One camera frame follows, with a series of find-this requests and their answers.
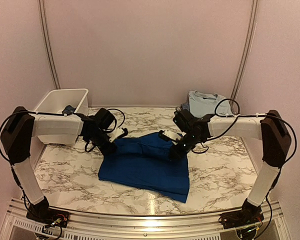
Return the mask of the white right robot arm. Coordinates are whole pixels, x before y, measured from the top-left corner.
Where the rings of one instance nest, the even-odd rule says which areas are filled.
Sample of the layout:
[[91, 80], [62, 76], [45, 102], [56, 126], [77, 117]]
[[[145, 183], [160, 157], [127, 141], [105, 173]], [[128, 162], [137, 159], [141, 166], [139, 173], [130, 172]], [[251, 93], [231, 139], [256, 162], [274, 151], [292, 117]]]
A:
[[262, 166], [256, 181], [245, 200], [237, 219], [248, 224], [257, 216], [257, 209], [275, 187], [283, 166], [294, 156], [289, 153], [291, 144], [297, 143], [293, 127], [283, 120], [276, 110], [267, 113], [242, 115], [213, 113], [195, 117], [187, 109], [177, 107], [173, 122], [184, 133], [171, 138], [171, 160], [180, 160], [196, 145], [217, 140], [223, 136], [245, 137], [262, 142]]

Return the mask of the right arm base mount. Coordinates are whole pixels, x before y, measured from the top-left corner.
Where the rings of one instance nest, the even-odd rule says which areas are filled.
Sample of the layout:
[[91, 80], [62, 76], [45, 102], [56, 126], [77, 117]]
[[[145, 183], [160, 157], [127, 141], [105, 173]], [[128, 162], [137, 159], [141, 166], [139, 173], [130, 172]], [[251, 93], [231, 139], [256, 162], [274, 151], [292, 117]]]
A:
[[246, 199], [241, 206], [241, 210], [222, 213], [218, 222], [223, 225], [224, 229], [230, 229], [261, 223], [263, 220], [264, 215], [261, 206], [255, 206]]

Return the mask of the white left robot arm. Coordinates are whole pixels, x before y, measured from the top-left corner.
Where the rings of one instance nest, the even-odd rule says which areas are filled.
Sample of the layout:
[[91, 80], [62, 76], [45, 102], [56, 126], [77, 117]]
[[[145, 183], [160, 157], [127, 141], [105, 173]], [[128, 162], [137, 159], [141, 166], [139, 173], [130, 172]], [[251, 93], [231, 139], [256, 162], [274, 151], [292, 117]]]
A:
[[108, 155], [116, 149], [117, 129], [117, 119], [105, 108], [87, 116], [83, 113], [29, 111], [18, 106], [3, 121], [0, 126], [0, 154], [9, 162], [18, 186], [29, 203], [35, 206], [33, 213], [41, 222], [50, 222], [54, 215], [48, 208], [48, 201], [30, 163], [32, 139], [45, 135], [82, 137], [87, 144]]

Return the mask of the light blue garment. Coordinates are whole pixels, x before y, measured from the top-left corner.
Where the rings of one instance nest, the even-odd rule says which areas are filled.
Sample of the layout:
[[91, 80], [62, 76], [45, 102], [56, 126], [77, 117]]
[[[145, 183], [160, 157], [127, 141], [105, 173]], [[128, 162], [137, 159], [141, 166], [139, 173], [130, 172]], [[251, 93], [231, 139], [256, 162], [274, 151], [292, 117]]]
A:
[[201, 93], [196, 90], [191, 90], [188, 93], [190, 113], [197, 118], [201, 118], [207, 114], [213, 114], [216, 106], [224, 99], [225, 97], [223, 95], [217, 93]]

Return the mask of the dark blue garment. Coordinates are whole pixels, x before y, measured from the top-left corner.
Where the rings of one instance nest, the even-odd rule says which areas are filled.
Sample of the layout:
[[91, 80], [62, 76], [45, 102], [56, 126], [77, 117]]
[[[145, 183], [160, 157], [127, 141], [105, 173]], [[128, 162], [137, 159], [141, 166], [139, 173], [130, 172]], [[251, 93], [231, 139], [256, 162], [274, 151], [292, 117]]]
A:
[[171, 160], [172, 142], [164, 141], [154, 132], [116, 139], [115, 144], [116, 151], [103, 158], [99, 180], [150, 190], [181, 203], [187, 201], [190, 190], [188, 158]]

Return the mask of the blue checked shirt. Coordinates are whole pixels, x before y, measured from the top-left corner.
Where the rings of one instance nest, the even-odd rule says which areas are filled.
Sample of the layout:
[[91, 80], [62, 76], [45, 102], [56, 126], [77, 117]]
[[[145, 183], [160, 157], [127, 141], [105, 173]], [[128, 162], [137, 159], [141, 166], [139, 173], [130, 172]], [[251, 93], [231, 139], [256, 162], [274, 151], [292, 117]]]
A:
[[177, 106], [177, 107], [175, 108], [175, 111], [176, 111], [177, 113], [179, 113], [179, 112], [184, 112], [184, 111], [190, 112], [190, 103], [189, 103], [188, 101], [187, 101], [187, 102], [181, 103], [179, 106]]

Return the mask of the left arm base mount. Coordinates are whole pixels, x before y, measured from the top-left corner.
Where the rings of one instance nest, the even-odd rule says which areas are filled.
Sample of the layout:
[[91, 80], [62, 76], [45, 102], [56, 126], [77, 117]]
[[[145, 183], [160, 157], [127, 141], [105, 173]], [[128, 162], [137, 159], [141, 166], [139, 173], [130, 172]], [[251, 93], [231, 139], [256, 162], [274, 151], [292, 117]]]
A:
[[45, 224], [45, 228], [55, 226], [66, 228], [68, 225], [70, 213], [68, 211], [50, 208], [45, 196], [43, 200], [37, 204], [26, 203], [26, 201], [24, 201], [24, 205], [27, 209], [26, 217], [30, 220]]

